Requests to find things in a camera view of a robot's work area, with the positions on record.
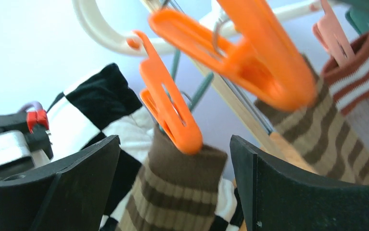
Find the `white round clip hanger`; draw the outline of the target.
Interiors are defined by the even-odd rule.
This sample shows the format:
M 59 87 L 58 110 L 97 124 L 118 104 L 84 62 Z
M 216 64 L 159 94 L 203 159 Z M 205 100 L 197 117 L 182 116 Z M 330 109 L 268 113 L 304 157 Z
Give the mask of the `white round clip hanger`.
M 159 0 L 145 0 L 143 4 L 151 11 L 149 25 L 159 38 L 152 38 L 150 42 L 159 54 L 172 53 L 175 46 L 188 50 L 189 45 L 184 44 L 185 38 L 192 41 L 207 42 L 213 37 L 213 28 L 219 20 L 229 19 L 227 10 L 229 0 L 224 7 L 221 7 L 219 0 L 211 2 L 212 10 L 200 21 L 196 22 L 184 13 L 174 13 L 169 10 L 162 10 L 162 3 Z M 97 2 L 94 0 L 75 0 L 73 7 L 80 25 L 84 31 L 101 46 L 116 53 L 145 56 L 146 52 L 142 48 L 136 48 L 128 44 L 129 39 L 135 36 L 120 34 L 115 31 L 102 16 Z M 306 0 L 273 9 L 277 19 L 282 21 L 302 17 L 312 12 L 323 9 L 319 0 Z

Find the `orange clothes peg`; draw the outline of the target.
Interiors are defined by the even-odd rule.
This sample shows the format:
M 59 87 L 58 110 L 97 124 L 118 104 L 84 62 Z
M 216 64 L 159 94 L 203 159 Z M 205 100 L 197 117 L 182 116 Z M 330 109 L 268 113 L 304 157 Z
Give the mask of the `orange clothes peg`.
M 139 70 L 146 88 L 140 97 L 160 127 L 185 154 L 197 154 L 203 146 L 202 133 L 162 59 L 145 33 L 133 31 L 148 57 Z
M 207 42 L 184 39 L 189 57 L 283 111 L 316 97 L 311 70 L 264 0 L 231 0 L 227 15 L 242 37 L 234 44 L 213 31 Z

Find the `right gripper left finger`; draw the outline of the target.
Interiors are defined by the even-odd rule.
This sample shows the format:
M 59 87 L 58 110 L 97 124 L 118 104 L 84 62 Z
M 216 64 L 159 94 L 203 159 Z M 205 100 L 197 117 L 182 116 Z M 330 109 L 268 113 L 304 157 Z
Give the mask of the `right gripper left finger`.
M 113 182 L 120 138 L 0 180 L 0 231 L 97 231 Z

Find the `pink clothes peg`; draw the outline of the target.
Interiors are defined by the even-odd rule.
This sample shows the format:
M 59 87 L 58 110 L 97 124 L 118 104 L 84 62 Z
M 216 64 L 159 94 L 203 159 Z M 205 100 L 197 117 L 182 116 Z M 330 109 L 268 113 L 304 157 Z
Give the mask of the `pink clothes peg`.
M 320 4 L 324 16 L 313 25 L 313 34 L 337 64 L 343 66 L 355 53 L 328 1 L 321 0 Z

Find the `wooden clothes rack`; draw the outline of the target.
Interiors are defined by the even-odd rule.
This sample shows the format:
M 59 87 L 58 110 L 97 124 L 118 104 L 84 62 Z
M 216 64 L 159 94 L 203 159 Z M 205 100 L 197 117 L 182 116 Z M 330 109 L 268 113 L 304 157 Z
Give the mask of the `wooden clothes rack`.
M 140 0 L 141 3 L 151 13 L 159 10 L 164 6 L 165 0 Z M 218 3 L 212 0 L 212 11 L 207 14 L 202 20 L 205 25 L 217 24 L 224 34 L 224 22 L 228 20 L 224 16 L 224 11 L 220 9 Z M 303 16 L 313 11 L 320 10 L 319 0 L 305 0 L 298 3 L 289 4 L 286 6 L 273 9 L 280 21 L 293 19 Z M 282 137 L 276 132 L 273 132 L 271 125 L 264 119 L 260 112 L 255 108 L 253 102 L 247 97 L 245 92 L 218 74 L 214 75 L 212 81 L 213 88 L 227 103 L 227 105 L 234 111 L 239 119 L 245 124 L 249 131 L 253 134 L 255 139 L 261 145 L 261 149 L 276 156 L 279 159 L 287 161 L 306 171 L 316 173 L 311 166 L 309 166 L 298 152 L 290 146 Z

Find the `teal clothes peg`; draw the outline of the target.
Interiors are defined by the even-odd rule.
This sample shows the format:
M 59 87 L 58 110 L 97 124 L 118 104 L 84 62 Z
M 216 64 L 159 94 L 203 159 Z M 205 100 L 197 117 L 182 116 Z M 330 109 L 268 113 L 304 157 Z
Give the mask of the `teal clothes peg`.
M 350 7 L 345 18 L 359 35 L 369 32 L 369 12 Z

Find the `brown striped sock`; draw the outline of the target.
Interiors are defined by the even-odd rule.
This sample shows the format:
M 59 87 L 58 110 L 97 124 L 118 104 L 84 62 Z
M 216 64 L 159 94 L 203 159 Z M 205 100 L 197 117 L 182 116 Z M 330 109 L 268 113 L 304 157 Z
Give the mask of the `brown striped sock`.
M 292 113 L 261 100 L 258 110 L 318 174 L 345 182 L 369 184 L 369 151 L 338 111 L 324 81 L 313 72 L 316 100 Z
M 118 231 L 207 231 L 215 219 L 227 154 L 204 145 L 183 154 L 158 127 Z

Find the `black white checkered blanket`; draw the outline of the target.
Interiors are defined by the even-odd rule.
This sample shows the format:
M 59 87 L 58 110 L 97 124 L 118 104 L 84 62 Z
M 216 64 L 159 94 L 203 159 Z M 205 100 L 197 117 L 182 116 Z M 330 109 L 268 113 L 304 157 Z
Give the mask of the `black white checkered blanket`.
M 120 155 L 100 230 L 117 231 L 136 176 L 153 142 L 155 125 L 114 63 L 61 92 L 48 111 L 54 160 L 111 136 Z M 208 231 L 237 231 L 244 220 L 238 190 L 224 178 L 218 186 L 215 219 Z

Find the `grey sock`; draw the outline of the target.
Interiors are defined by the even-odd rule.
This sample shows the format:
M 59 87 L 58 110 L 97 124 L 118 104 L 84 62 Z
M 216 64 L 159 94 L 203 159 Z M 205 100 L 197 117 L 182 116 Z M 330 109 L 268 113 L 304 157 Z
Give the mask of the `grey sock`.
M 330 58 L 321 76 L 338 110 L 369 150 L 369 32 L 351 43 L 355 53 L 343 65 Z

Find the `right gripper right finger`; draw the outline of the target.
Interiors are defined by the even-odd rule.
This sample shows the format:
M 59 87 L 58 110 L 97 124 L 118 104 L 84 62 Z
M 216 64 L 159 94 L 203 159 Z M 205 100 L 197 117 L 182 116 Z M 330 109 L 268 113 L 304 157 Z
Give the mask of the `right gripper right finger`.
M 323 177 L 233 135 L 230 154 L 249 231 L 369 231 L 369 186 Z

